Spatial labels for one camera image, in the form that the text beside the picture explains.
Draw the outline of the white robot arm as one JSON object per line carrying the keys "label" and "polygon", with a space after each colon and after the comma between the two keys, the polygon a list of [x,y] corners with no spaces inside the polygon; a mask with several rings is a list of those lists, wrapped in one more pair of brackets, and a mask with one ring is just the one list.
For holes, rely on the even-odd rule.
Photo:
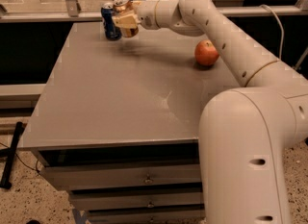
{"label": "white robot arm", "polygon": [[292,224],[285,148],[308,137],[308,83],[212,0],[115,0],[121,29],[206,35],[238,82],[205,106],[199,161],[207,224]]}

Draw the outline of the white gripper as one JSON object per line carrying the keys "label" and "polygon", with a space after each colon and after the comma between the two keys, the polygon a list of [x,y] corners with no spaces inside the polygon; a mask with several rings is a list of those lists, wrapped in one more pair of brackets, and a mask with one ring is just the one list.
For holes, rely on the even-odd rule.
{"label": "white gripper", "polygon": [[134,11],[122,12],[113,16],[113,22],[118,28],[136,29],[139,24],[147,30],[158,30],[156,22],[156,7],[160,0],[130,1]]}

